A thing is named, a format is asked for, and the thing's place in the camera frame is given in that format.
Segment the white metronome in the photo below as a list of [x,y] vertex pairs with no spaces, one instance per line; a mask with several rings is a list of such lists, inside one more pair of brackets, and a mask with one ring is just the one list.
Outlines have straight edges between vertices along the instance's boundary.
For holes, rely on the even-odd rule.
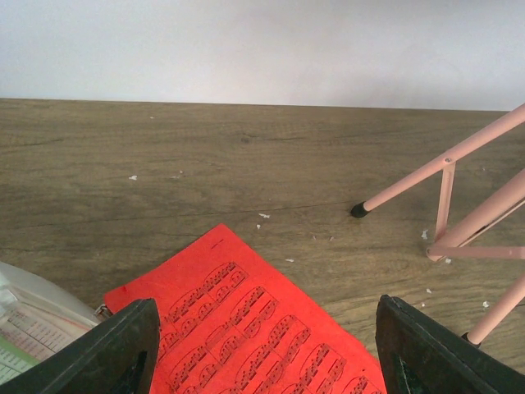
[[54,283],[1,263],[1,383],[41,364],[104,319]]

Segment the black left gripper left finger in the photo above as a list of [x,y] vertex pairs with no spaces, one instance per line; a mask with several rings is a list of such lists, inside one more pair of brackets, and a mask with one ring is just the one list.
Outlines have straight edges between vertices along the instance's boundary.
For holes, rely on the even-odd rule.
[[124,309],[28,371],[2,393],[148,393],[158,357],[155,300]]

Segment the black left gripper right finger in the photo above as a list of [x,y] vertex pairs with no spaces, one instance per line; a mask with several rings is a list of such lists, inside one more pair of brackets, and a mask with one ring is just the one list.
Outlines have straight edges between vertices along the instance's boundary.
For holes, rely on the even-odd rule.
[[376,344],[388,393],[523,393],[524,375],[399,297],[377,305]]

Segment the red sheet music page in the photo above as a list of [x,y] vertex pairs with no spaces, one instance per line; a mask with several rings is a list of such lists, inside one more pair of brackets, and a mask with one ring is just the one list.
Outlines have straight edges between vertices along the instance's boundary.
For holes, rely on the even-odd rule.
[[383,393],[374,356],[225,225],[112,291],[153,299],[154,393]]

